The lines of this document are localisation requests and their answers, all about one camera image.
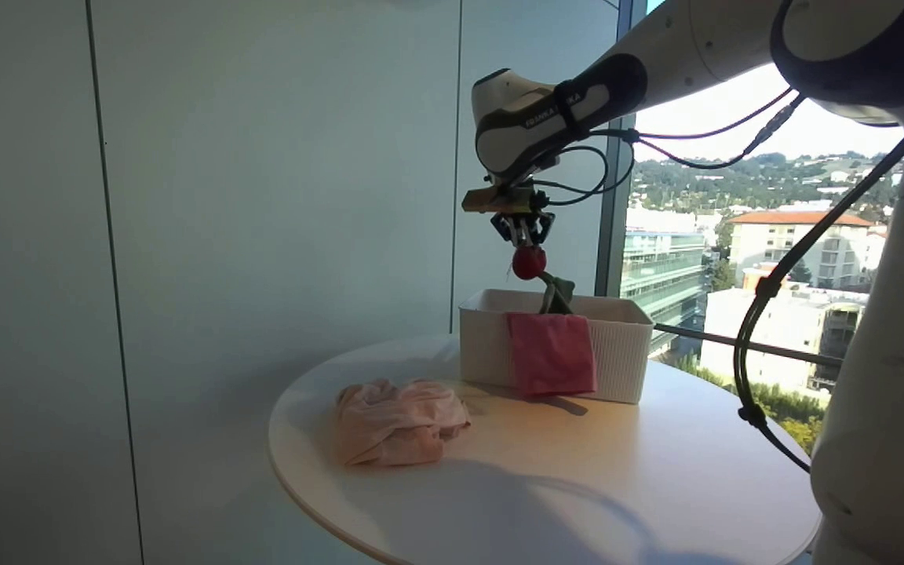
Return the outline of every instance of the white box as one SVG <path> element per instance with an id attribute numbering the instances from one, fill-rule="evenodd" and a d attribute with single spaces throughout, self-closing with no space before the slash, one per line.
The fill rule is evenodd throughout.
<path id="1" fill-rule="evenodd" d="M 480 306 L 459 311 L 459 374 L 465 384 L 516 390 L 507 313 L 537 313 L 541 290 L 483 290 Z M 592 316 L 597 366 L 593 397 L 637 405 L 650 353 L 650 316 L 634 302 L 572 299 L 572 311 Z"/>

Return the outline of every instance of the pink towel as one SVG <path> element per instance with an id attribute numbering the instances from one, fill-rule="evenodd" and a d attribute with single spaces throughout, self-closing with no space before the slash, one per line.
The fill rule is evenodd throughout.
<path id="1" fill-rule="evenodd" d="M 597 390 L 592 328 L 574 313 L 508 313 L 516 385 L 520 395 Z"/>
<path id="2" fill-rule="evenodd" d="M 441 378 L 371 378 L 337 395 L 337 448 L 345 463 L 431 463 L 467 425 L 467 407 Z"/>

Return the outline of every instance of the white table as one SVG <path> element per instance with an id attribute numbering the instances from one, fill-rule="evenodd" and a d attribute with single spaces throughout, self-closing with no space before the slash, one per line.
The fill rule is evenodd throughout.
<path id="1" fill-rule="evenodd" d="M 454 378 L 452 338 L 386 341 L 298 376 L 270 415 L 296 503 L 382 561 L 791 561 L 819 509 L 808 473 L 738 419 L 738 397 L 650 365 L 641 405 L 559 405 L 459 385 L 474 425 L 431 466 L 344 466 L 334 397 L 358 378 Z"/>

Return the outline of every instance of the white wall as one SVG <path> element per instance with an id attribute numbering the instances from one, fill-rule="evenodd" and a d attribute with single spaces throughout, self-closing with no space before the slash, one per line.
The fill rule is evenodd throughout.
<path id="1" fill-rule="evenodd" d="M 0 565 L 137 561 L 82 0 L 0 0 Z"/>
<path id="2" fill-rule="evenodd" d="M 118 273 L 84 2 L 0 0 L 0 561 L 137 561 L 130 441 L 144 561 L 362 561 L 280 490 L 270 405 L 313 360 L 449 332 L 459 299 L 513 284 L 488 217 L 459 212 L 467 89 L 580 73 L 615 11 L 90 5 Z M 564 209 L 551 243 L 580 290 L 597 219 Z"/>
<path id="3" fill-rule="evenodd" d="M 349 561 L 268 415 L 313 360 L 449 328 L 459 5 L 93 5 L 147 561 Z"/>

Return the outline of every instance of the black cable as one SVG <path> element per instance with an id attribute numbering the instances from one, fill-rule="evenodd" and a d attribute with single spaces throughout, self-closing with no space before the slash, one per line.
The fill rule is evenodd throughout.
<path id="1" fill-rule="evenodd" d="M 574 144 L 574 148 L 564 148 L 564 149 L 559 149 L 559 152 L 597 152 L 601 162 L 604 162 L 604 176 L 597 179 L 597 186 L 604 186 L 604 183 L 608 179 L 608 158 L 607 158 L 607 149 L 601 149 L 601 148 L 593 148 L 593 144 Z M 534 179 L 534 186 L 559 189 L 559 191 L 579 191 L 579 195 L 593 191 L 593 189 L 579 189 L 579 186 L 548 183 L 548 179 Z"/>
<path id="2" fill-rule="evenodd" d="M 777 105 L 779 100 L 786 100 L 795 89 L 786 89 L 783 95 L 777 95 L 774 100 L 767 100 L 762 105 L 745 114 L 734 122 L 727 122 L 719 129 L 707 129 L 707 130 L 687 130 L 687 135 L 671 135 L 671 130 L 637 130 L 637 137 L 661 137 L 661 140 L 694 140 L 694 137 L 716 137 L 727 135 L 733 129 L 740 129 L 745 122 L 762 117 L 769 105 Z M 593 129 L 592 135 L 624 135 L 628 129 Z"/>
<path id="3" fill-rule="evenodd" d="M 767 114 L 769 105 L 777 105 L 779 100 L 786 100 L 795 89 L 786 89 L 783 95 L 777 95 L 774 100 L 767 100 L 762 105 L 745 114 L 740 119 L 711 129 L 711 130 L 691 130 L 691 135 L 668 135 L 668 130 L 641 130 L 641 137 L 663 137 L 663 140 L 694 140 L 694 137 L 716 137 L 727 135 L 733 129 L 740 129 L 745 122 L 758 119 L 759 114 Z"/>
<path id="4" fill-rule="evenodd" d="M 801 104 L 804 104 L 804 95 L 798 95 L 789 105 L 774 114 L 774 119 L 754 135 L 754 140 L 745 144 L 745 149 L 738 149 L 733 161 L 719 161 L 719 162 L 685 161 L 685 158 L 647 140 L 644 130 L 637 130 L 634 140 L 647 144 L 647 148 L 661 149 L 663 158 L 668 158 L 683 167 L 691 167 L 691 170 L 729 170 L 729 167 L 740 162 L 745 158 L 751 158 L 759 144 L 767 144 L 795 117 L 795 109 Z"/>
<path id="5" fill-rule="evenodd" d="M 615 191 L 623 183 L 631 179 L 631 171 L 634 171 L 634 149 L 631 149 L 631 161 L 628 161 L 624 171 L 623 171 L 615 183 L 608 183 L 608 186 L 604 183 L 604 179 L 608 176 L 608 162 L 607 162 L 607 176 L 601 179 L 597 189 L 588 189 L 584 195 L 570 196 L 570 200 L 548 200 L 548 204 L 551 204 L 551 207 L 572 207 L 572 204 L 580 204 L 580 200 L 588 200 L 588 196 L 597 196 L 597 195 Z"/>
<path id="6" fill-rule="evenodd" d="M 767 423 L 767 412 L 758 405 L 747 378 L 747 341 L 777 299 L 783 280 L 801 263 L 801 258 L 835 226 L 835 219 L 850 209 L 897 161 L 904 161 L 904 137 L 849 191 L 842 200 L 759 280 L 758 299 L 747 306 L 738 338 L 734 338 L 734 390 L 740 397 L 740 416 L 754 423 L 779 453 L 786 453 L 798 466 L 810 470 Z"/>

